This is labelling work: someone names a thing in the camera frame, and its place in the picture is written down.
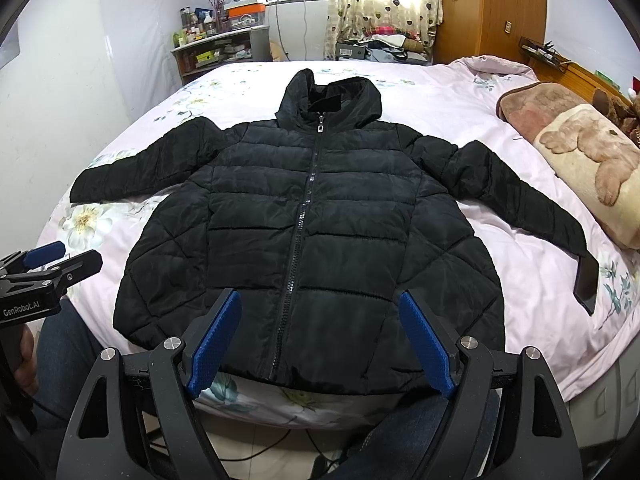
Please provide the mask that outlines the person left hand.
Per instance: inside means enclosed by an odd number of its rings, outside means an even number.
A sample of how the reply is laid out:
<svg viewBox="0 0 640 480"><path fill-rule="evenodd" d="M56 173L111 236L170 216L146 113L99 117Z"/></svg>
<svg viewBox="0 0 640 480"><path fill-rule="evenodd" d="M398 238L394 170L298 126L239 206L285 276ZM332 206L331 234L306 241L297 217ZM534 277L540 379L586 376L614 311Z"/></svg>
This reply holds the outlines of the person left hand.
<svg viewBox="0 0 640 480"><path fill-rule="evenodd" d="M27 394L33 396L38 390L37 359L34 335L26 324L22 326L20 351L22 362L14 372L14 378Z"/></svg>

